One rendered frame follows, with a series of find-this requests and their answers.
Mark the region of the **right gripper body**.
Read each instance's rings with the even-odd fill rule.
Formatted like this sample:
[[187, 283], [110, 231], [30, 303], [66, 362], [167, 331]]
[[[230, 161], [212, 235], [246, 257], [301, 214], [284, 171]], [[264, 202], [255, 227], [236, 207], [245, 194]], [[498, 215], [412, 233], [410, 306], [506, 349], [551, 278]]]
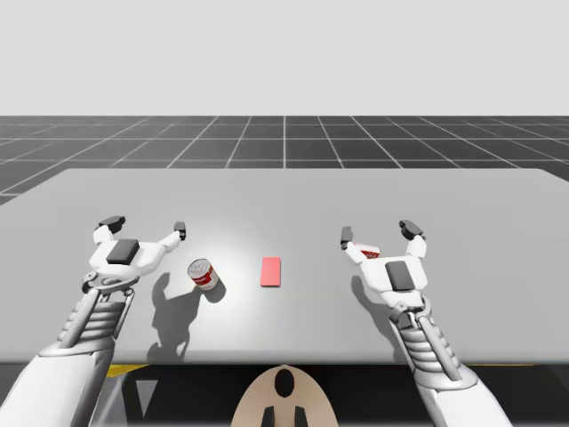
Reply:
[[367, 259], [359, 265], [364, 293], [371, 302], [394, 308], [399, 302], [420, 308], [423, 288], [428, 284], [421, 260], [411, 255]]

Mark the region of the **red and white can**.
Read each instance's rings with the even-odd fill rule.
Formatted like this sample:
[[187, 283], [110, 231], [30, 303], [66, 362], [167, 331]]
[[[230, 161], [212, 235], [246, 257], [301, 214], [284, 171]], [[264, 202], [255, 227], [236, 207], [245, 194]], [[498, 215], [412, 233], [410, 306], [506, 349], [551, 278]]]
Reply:
[[216, 270], [205, 258], [196, 259], [190, 263], [187, 273], [194, 284], [204, 291], [215, 288], [219, 283]]

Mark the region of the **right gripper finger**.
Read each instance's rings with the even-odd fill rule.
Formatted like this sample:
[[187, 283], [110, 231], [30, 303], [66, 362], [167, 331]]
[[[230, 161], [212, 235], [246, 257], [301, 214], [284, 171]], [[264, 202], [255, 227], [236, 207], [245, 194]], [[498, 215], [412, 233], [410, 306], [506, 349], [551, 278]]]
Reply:
[[361, 247], [353, 241], [354, 233], [351, 226], [344, 226], [341, 230], [341, 250], [355, 264], [361, 264], [366, 256]]
[[410, 220], [401, 220], [398, 225], [401, 234], [408, 240], [405, 254], [423, 259], [427, 252], [427, 242], [423, 230]]

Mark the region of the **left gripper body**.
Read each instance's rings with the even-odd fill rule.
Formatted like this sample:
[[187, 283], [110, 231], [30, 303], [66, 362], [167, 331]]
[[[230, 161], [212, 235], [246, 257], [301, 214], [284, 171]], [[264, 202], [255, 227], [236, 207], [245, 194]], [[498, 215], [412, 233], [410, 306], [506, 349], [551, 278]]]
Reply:
[[89, 265], [103, 278], [127, 280], [154, 271], [165, 255], [162, 241], [132, 238], [107, 240], [98, 245]]

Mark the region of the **tan robot part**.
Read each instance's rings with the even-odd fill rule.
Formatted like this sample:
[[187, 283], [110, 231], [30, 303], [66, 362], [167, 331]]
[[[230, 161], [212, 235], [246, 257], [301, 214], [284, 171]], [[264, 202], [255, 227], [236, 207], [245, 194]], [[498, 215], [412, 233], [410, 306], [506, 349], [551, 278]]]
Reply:
[[309, 374], [282, 365], [246, 389], [230, 427], [339, 427], [324, 390]]

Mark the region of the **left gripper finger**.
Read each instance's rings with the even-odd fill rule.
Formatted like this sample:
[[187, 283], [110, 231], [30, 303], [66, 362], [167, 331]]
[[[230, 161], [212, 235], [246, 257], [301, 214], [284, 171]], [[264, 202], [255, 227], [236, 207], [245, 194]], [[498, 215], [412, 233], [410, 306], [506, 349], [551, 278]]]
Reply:
[[99, 222], [92, 234], [94, 243], [100, 245], [103, 242], [113, 240], [114, 235], [123, 228], [124, 223], [125, 217], [122, 215], [111, 216]]
[[156, 242], [156, 254], [168, 254], [179, 247], [180, 243], [185, 241], [187, 230], [185, 222], [175, 222], [173, 231], [166, 237]]

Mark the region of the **pink pad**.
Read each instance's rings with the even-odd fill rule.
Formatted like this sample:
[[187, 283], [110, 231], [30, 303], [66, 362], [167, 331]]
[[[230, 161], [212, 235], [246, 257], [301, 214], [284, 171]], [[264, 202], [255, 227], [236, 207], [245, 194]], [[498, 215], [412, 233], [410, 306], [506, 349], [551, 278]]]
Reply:
[[281, 286], [281, 259], [279, 257], [264, 257], [260, 272], [261, 287]]

